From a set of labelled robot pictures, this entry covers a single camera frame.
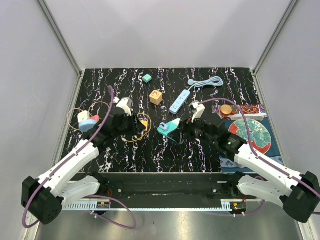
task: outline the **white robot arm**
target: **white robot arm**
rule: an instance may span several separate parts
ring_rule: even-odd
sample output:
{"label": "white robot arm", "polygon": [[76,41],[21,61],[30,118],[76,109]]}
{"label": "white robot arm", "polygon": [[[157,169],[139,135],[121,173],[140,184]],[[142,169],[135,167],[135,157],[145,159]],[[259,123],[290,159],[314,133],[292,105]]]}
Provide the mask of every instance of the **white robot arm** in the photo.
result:
{"label": "white robot arm", "polygon": [[193,111],[193,117],[181,121],[175,130],[168,132],[170,139],[180,144],[185,137],[209,142],[223,156],[250,168],[267,180],[258,180],[237,172],[229,184],[231,192],[239,191],[244,195],[272,202],[282,207],[295,220],[302,223],[308,221],[320,199],[297,180],[319,192],[319,181],[313,173],[308,171],[301,174],[280,165],[256,149],[253,153],[246,140],[228,132],[224,121],[217,114],[210,114],[209,118],[203,119],[203,104],[195,101],[189,106]]}
{"label": "white robot arm", "polygon": [[105,194],[104,190],[108,188],[108,180],[96,172],[87,175],[82,180],[73,183],[69,181],[86,164],[112,145],[115,138],[121,135],[135,136],[146,129],[137,116],[131,112],[131,105],[130,98],[122,98],[92,142],[88,143],[101,124],[100,122],[83,134],[82,140],[57,165],[37,179],[27,177],[22,183],[22,206],[26,207],[32,194],[43,184],[28,210],[46,225],[59,215],[64,206],[98,192]]}

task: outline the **teal block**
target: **teal block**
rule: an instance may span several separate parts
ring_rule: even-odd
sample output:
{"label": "teal block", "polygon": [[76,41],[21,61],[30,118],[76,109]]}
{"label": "teal block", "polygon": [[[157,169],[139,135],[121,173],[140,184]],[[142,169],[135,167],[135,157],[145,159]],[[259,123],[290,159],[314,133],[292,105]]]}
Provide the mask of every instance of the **teal block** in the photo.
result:
{"label": "teal block", "polygon": [[158,133],[160,133],[161,135],[167,137],[168,139],[176,142],[175,140],[173,140],[171,137],[169,137],[169,134],[172,133],[174,130],[176,130],[179,127],[179,123],[180,123],[180,118],[176,118],[173,121],[170,121],[168,123],[160,123],[160,126],[157,128]]}
{"label": "teal block", "polygon": [[151,77],[149,74],[143,76],[143,78],[142,78],[142,80],[143,80],[146,84],[147,84],[148,82],[150,82],[151,79],[152,79],[152,77]]}

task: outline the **white cable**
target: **white cable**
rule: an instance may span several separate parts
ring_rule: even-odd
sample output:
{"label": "white cable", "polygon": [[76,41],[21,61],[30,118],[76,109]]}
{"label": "white cable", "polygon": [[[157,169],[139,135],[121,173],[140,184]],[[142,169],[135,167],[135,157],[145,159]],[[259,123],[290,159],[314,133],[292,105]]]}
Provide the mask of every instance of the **white cable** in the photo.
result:
{"label": "white cable", "polygon": [[214,87],[221,87],[224,84],[221,77],[214,76],[208,80],[204,81],[195,81],[193,79],[188,80],[188,85],[191,86],[188,91],[190,92],[193,87],[201,88],[204,86],[214,86]]}

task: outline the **wooden block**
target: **wooden block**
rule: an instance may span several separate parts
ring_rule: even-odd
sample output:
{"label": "wooden block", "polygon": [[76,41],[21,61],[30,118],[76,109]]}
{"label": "wooden block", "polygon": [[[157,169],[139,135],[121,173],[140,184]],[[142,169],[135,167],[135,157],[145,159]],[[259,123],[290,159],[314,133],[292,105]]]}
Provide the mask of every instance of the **wooden block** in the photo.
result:
{"label": "wooden block", "polygon": [[159,105],[162,101],[163,101],[163,98],[162,98],[161,92],[154,90],[150,94],[150,102],[153,103],[154,105]]}

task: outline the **table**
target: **table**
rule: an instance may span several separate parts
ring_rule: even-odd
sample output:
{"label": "table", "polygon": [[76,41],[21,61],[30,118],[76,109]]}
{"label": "table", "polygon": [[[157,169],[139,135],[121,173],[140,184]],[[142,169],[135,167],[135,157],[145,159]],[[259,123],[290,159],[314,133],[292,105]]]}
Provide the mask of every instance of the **table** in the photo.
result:
{"label": "table", "polygon": [[[142,81],[146,74],[152,76],[149,83]],[[188,89],[188,79],[207,80],[219,76],[224,81],[221,87],[205,86],[195,88],[187,103],[177,115],[169,112],[172,103],[184,89]],[[110,102],[108,85],[113,86],[118,98],[131,97],[133,111],[145,113],[152,119],[152,129],[148,136],[135,143],[124,142],[121,138],[114,140],[96,160],[88,163],[81,171],[100,173],[215,173],[219,171],[219,154],[206,142],[191,141],[182,145],[169,141],[158,134],[160,123],[170,122],[176,118],[182,120],[192,116],[188,104],[194,100],[209,98],[226,98],[237,104],[259,104],[258,92],[249,68],[117,68],[86,69],[77,97],[75,108],[88,110],[95,102]],[[149,95],[153,90],[163,94],[163,102],[156,106],[150,103]],[[210,115],[215,104],[205,104],[204,115]],[[108,107],[97,103],[92,114],[104,117]],[[71,125],[78,127],[77,111],[74,111]],[[64,144],[62,157],[67,155],[81,139],[82,133],[69,129]]]}

